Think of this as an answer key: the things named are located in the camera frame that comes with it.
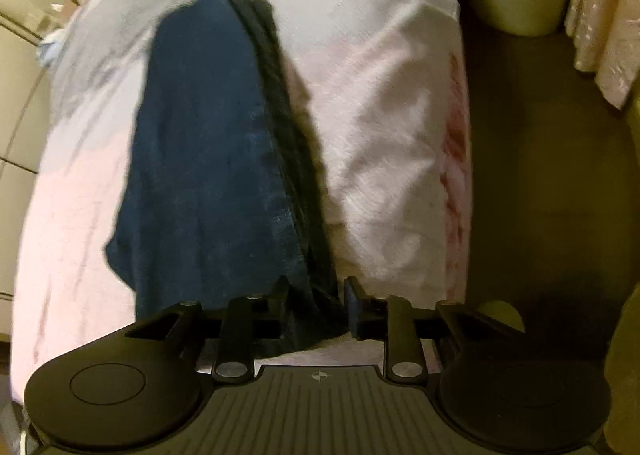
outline shiny curtain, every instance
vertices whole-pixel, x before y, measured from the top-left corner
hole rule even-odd
[[[640,69],[640,0],[571,0],[564,24],[575,67],[595,72],[602,95],[622,108]]]

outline mattress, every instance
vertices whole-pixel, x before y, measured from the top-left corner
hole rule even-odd
[[[66,28],[50,69],[52,127],[18,258],[17,401],[41,364],[134,320],[134,294],[103,250],[126,183],[154,31],[191,1],[86,0]],[[338,278],[357,276],[366,291],[402,295],[414,307],[462,300],[471,163],[457,1],[268,1]],[[279,362],[378,356],[378,345],[341,338]]]

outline bed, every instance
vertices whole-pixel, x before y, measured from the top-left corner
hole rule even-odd
[[[52,126],[24,224],[11,383],[134,320],[109,269],[129,144],[161,17],[193,0],[85,0],[50,69]],[[456,0],[268,0],[294,115],[312,148],[339,279],[415,307],[462,301],[471,214]],[[295,363],[377,355],[342,338]]]

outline denim fabric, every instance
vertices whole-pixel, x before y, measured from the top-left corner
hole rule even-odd
[[[264,0],[197,0],[160,23],[106,254],[139,319],[183,300],[223,308],[284,275],[305,323],[292,348],[343,331]]]

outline dark floor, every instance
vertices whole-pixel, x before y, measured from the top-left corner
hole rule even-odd
[[[606,352],[640,274],[640,171],[624,119],[564,34],[521,38],[463,9],[474,154],[468,302],[504,299],[527,332]]]

